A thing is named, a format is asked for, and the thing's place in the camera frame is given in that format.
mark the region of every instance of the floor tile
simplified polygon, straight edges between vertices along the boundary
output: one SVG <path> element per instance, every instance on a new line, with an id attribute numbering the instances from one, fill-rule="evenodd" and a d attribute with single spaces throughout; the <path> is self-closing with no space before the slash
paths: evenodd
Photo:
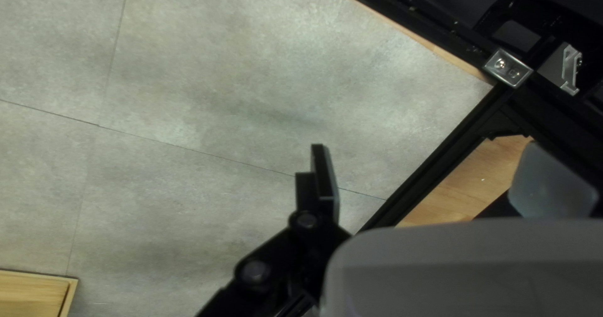
<path id="1" fill-rule="evenodd" d="M 98 127 L 0 101 L 0 267 L 64 275 Z"/>
<path id="2" fill-rule="evenodd" d="M 383 202 L 341 197 L 350 230 Z M 80 279 L 72 316 L 193 316 L 286 226 L 294 198 L 292 176 L 101 128 L 68 270 Z"/>
<path id="3" fill-rule="evenodd" d="M 0 0 L 0 99 L 95 122 L 124 0 Z"/>
<path id="4" fill-rule="evenodd" d="M 102 126 L 388 197 L 489 85 L 352 0 L 127 0 Z"/>

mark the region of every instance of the metal bracket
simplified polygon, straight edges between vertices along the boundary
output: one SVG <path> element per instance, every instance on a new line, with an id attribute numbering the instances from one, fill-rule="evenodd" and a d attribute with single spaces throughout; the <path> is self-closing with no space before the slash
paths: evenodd
<path id="1" fill-rule="evenodd" d="M 564 42 L 538 69 L 538 73 L 572 96 L 580 90 L 576 87 L 576 74 L 582 63 L 582 53 Z"/>
<path id="2" fill-rule="evenodd" d="M 484 65 L 484 69 L 512 88 L 518 88 L 534 72 L 509 52 L 499 48 Z"/>

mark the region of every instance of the round bolt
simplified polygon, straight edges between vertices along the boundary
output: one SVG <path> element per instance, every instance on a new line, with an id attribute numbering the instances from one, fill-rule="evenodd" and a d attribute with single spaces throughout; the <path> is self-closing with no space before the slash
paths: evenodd
<path id="1" fill-rule="evenodd" d="M 318 225 L 318 219 L 310 213 L 302 213 L 297 218 L 297 224 L 305 229 L 313 229 Z"/>
<path id="2" fill-rule="evenodd" d="M 511 78 L 517 78 L 520 74 L 521 73 L 514 68 L 509 71 L 509 77 Z"/>
<path id="3" fill-rule="evenodd" d="M 494 67 L 497 69 L 505 68 L 507 62 L 503 59 L 499 59 L 496 63 L 494 63 Z"/>
<path id="4" fill-rule="evenodd" d="M 241 278 L 248 284 L 260 284 L 265 281 L 270 273 L 268 264 L 261 260 L 252 260 L 243 266 Z"/>

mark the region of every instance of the wooden panel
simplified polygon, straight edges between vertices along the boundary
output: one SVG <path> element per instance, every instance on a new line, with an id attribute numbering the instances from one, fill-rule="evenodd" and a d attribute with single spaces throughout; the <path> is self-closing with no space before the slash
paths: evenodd
<path id="1" fill-rule="evenodd" d="M 77 280 L 0 271 L 0 316 L 67 317 Z"/>
<path id="2" fill-rule="evenodd" d="M 369 12 L 375 14 L 375 16 L 377 16 L 379 19 L 381 19 L 384 22 L 388 23 L 391 27 L 394 27 L 397 30 L 399 30 L 400 32 L 403 32 L 405 35 L 408 35 L 409 37 L 411 37 L 416 42 L 418 42 L 421 45 L 425 46 L 427 49 L 429 49 L 430 51 L 432 51 L 435 54 L 439 55 L 440 57 L 446 59 L 448 62 L 452 63 L 453 65 L 456 65 L 457 67 L 459 67 L 460 69 L 462 69 L 466 73 L 469 73 L 469 74 L 475 76 L 476 78 L 478 78 L 480 80 L 483 80 L 484 82 L 489 83 L 490 85 L 494 85 L 494 84 L 497 83 L 497 81 L 494 80 L 493 77 L 490 77 L 488 74 L 484 73 L 481 69 L 472 66 L 470 63 L 466 62 L 465 60 L 458 58 L 454 54 L 451 54 L 450 52 L 448 52 L 448 51 L 444 50 L 443 48 L 437 46 L 436 44 L 432 43 L 431 41 L 428 41 L 424 37 L 419 36 L 417 33 L 414 33 L 413 31 L 409 30 L 408 28 L 403 27 L 402 25 L 394 22 L 393 20 L 391 20 L 388 17 L 382 15 L 381 13 L 376 12 L 372 8 L 366 6 L 365 4 L 362 4 L 362 3 L 358 2 L 358 1 L 356 1 L 356 2 L 359 5 L 361 5 L 362 7 L 364 7 L 366 10 L 368 10 Z"/>
<path id="3" fill-rule="evenodd" d="M 509 189 L 519 158 L 531 140 L 523 136 L 485 140 L 398 226 L 473 219 Z"/>

